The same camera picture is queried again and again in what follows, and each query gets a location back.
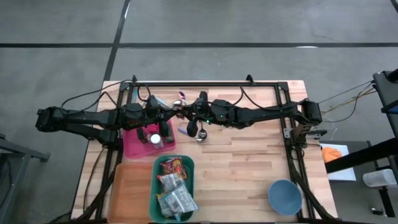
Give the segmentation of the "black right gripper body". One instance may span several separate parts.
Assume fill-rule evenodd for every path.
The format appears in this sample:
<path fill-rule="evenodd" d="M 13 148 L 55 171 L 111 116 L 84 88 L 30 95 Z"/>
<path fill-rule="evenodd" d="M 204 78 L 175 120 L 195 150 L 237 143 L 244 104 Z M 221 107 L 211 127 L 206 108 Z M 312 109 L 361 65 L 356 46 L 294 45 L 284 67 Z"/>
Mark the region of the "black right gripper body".
<path fill-rule="evenodd" d="M 193 110 L 197 118 L 200 118 L 202 121 L 205 121 L 206 123 L 212 123 L 215 120 L 214 116 L 211 114 L 211 108 L 209 106 L 209 103 L 206 100 L 198 98 L 193 103 Z"/>

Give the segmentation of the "purple handled silver spoon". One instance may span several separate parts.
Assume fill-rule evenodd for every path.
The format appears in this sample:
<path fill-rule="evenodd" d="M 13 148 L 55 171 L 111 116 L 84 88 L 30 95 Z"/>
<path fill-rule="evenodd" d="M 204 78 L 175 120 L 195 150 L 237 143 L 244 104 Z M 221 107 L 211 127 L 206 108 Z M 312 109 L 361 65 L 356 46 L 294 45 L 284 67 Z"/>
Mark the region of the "purple handled silver spoon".
<path fill-rule="evenodd" d="M 182 134 L 188 136 L 187 130 L 186 130 L 185 128 L 183 128 L 183 127 L 180 126 L 180 127 L 178 127 L 178 131 L 179 131 L 180 133 L 182 133 Z M 195 138 L 196 138 L 197 142 L 201 142 L 201 141 L 204 141 L 204 140 L 205 140 L 205 139 L 200 139 L 200 138 L 199 138 L 198 132 L 197 132 L 197 136 L 196 136 Z"/>

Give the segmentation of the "white pill bottle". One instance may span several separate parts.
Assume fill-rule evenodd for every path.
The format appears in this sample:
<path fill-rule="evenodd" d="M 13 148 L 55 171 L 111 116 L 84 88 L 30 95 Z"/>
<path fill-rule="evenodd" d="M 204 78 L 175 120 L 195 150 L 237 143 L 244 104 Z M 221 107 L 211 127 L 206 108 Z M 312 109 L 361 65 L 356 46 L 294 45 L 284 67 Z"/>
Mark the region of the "white pill bottle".
<path fill-rule="evenodd" d="M 153 134 L 150 137 L 150 142 L 156 149 L 162 149 L 164 148 L 164 143 L 162 140 L 162 137 L 159 134 Z"/>

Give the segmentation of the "red orange noodle packet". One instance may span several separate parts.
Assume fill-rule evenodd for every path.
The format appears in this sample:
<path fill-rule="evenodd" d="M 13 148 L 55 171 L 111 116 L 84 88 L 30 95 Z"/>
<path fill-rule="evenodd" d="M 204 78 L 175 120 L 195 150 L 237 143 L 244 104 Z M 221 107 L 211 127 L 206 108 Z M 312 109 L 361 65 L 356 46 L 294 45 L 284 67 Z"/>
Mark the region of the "red orange noodle packet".
<path fill-rule="evenodd" d="M 160 165 L 164 174 L 168 175 L 179 172 L 184 180 L 188 179 L 188 174 L 181 157 L 172 157 L 165 162 L 161 162 Z"/>

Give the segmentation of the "white yellow snack packet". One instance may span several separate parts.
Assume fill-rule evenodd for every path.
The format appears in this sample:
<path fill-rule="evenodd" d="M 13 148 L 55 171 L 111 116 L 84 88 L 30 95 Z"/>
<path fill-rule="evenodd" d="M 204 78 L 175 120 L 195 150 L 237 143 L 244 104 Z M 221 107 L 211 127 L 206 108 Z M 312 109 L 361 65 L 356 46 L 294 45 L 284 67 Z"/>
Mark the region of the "white yellow snack packet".
<path fill-rule="evenodd" d="M 158 175 L 157 179 L 161 182 L 165 192 L 171 192 L 184 183 L 184 179 L 179 173 Z"/>

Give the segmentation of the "silver clear snack packet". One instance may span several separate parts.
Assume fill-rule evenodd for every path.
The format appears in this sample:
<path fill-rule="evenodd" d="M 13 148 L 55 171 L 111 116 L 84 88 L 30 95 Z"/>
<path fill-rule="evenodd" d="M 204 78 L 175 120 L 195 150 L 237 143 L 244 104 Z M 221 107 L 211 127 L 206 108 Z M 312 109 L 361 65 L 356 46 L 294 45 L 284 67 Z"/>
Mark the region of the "silver clear snack packet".
<path fill-rule="evenodd" d="M 174 217 L 179 220 L 184 213 L 194 212 L 199 209 L 191 193 L 184 183 L 175 190 L 167 193 L 163 201 L 170 207 Z"/>

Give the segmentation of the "yellow creamy chicken noodle packet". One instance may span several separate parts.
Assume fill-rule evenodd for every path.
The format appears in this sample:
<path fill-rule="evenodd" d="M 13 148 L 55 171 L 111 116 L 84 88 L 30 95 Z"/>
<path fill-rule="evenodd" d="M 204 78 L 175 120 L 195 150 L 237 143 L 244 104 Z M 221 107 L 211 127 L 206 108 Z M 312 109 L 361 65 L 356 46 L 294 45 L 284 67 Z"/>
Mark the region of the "yellow creamy chicken noodle packet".
<path fill-rule="evenodd" d="M 164 217 L 170 218 L 170 217 L 174 216 L 174 212 L 172 211 L 172 209 L 170 208 L 170 206 L 164 199 L 164 197 L 166 195 L 167 195 L 167 193 L 164 192 L 162 194 L 157 194 L 156 196 L 157 196 L 158 203 L 160 205 L 161 213 L 163 214 Z"/>

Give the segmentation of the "pink plastic tray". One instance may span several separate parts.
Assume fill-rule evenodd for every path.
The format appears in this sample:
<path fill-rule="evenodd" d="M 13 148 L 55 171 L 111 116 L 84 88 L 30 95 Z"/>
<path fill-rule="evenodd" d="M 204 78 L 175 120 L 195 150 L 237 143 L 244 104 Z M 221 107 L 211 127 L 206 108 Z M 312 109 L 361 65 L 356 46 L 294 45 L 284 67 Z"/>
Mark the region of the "pink plastic tray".
<path fill-rule="evenodd" d="M 171 124 L 172 127 L 172 132 L 173 131 L 173 126 L 172 122 L 168 121 L 167 123 Z M 147 138 L 147 142 L 145 144 L 141 143 L 140 140 L 137 138 L 137 133 L 136 129 L 132 129 L 130 131 L 123 131 L 123 147 L 124 147 L 124 156 L 128 159 L 138 159 L 142 157 L 149 156 L 151 154 L 158 154 L 161 152 L 166 152 L 166 151 L 172 151 L 175 149 L 176 142 L 172 143 L 166 143 L 165 138 L 162 138 L 163 143 L 164 143 L 164 148 L 162 149 L 156 149 L 152 143 L 150 142 L 150 139 Z"/>

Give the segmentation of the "blue bowl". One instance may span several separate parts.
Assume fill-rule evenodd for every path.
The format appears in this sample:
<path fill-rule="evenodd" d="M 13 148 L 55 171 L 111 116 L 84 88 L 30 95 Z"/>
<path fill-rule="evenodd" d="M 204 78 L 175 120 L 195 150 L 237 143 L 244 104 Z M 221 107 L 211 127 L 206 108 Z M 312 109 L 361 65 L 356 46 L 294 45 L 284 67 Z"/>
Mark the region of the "blue bowl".
<path fill-rule="evenodd" d="M 296 215 L 302 208 L 302 195 L 291 181 L 281 179 L 273 182 L 268 190 L 271 207 L 281 215 Z"/>

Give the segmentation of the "grey metal stand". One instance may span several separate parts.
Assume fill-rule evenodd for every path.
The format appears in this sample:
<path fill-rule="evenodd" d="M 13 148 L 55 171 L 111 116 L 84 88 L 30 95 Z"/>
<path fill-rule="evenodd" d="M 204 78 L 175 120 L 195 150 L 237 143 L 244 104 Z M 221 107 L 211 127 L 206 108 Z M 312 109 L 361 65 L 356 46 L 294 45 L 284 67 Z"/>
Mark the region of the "grey metal stand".
<path fill-rule="evenodd" d="M 0 224 L 9 221 L 29 161 L 47 162 L 49 155 L 12 143 L 0 134 Z"/>

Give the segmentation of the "white paper sheet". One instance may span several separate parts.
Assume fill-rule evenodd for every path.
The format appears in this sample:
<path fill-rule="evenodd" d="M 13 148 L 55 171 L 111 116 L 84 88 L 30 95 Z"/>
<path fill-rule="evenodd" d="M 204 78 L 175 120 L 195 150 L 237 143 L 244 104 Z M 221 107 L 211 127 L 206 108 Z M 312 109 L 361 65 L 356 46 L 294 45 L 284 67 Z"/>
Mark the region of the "white paper sheet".
<path fill-rule="evenodd" d="M 341 144 L 320 144 L 322 148 L 330 147 L 333 149 L 336 149 L 339 151 L 342 156 L 347 156 L 349 154 L 348 147 L 347 145 L 341 145 Z M 340 170 L 337 172 L 332 172 L 328 174 L 328 179 L 329 180 L 343 180 L 343 181 L 356 181 L 356 176 L 354 173 L 353 168 L 347 168 L 344 170 Z"/>

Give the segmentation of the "black diagonal beam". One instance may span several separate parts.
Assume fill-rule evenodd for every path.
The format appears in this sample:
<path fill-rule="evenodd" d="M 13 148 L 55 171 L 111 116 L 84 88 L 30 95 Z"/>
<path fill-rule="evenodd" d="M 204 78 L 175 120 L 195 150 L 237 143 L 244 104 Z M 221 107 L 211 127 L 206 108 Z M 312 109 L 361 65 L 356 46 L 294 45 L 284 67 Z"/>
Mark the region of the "black diagonal beam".
<path fill-rule="evenodd" d="M 392 138 L 374 146 L 337 158 L 325 164 L 326 172 L 333 173 L 355 167 L 367 162 L 383 159 L 388 156 L 398 156 L 398 139 Z"/>

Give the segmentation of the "black equipment cart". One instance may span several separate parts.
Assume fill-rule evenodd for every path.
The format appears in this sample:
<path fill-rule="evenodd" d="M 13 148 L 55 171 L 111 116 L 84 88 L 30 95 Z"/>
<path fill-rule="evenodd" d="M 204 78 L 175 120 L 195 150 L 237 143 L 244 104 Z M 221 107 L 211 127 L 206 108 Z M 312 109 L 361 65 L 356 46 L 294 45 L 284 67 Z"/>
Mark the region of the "black equipment cart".
<path fill-rule="evenodd" d="M 375 89 L 382 103 L 394 136 L 398 139 L 398 68 L 373 74 Z"/>

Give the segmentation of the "white translucent container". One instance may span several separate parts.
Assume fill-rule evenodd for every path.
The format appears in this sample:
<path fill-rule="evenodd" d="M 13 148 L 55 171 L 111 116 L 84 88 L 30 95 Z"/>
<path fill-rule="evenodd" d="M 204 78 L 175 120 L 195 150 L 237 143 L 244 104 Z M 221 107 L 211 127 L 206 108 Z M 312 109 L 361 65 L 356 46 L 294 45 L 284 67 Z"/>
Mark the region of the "white translucent container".
<path fill-rule="evenodd" d="M 392 169 L 383 169 L 365 173 L 362 180 L 368 187 L 393 186 L 397 184 Z"/>

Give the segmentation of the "black aluminium table frame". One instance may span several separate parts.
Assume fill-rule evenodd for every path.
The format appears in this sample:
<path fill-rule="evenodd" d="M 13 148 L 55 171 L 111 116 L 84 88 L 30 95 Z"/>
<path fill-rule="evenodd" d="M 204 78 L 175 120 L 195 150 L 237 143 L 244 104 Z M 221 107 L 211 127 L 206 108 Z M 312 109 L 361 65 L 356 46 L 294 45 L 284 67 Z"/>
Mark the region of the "black aluminium table frame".
<path fill-rule="evenodd" d="M 177 99 L 182 91 L 188 103 L 193 102 L 201 91 L 210 100 L 224 99 L 237 102 L 241 107 L 257 105 L 274 106 L 288 100 L 301 101 L 307 97 L 304 82 L 284 81 L 277 86 L 275 81 L 185 81 L 150 82 L 142 95 L 152 93 L 167 103 Z M 193 222 L 287 222 L 293 216 L 275 212 L 267 199 L 271 183 L 288 179 L 287 156 L 284 147 L 283 129 L 290 121 L 278 120 L 256 123 L 250 128 L 236 130 L 209 125 L 208 138 L 197 142 L 182 133 L 177 133 L 175 154 L 183 154 L 195 163 L 194 197 L 199 210 L 194 212 Z M 156 156 L 140 159 L 124 159 L 125 163 L 153 165 Z M 111 192 L 103 202 L 102 217 L 107 218 Z"/>

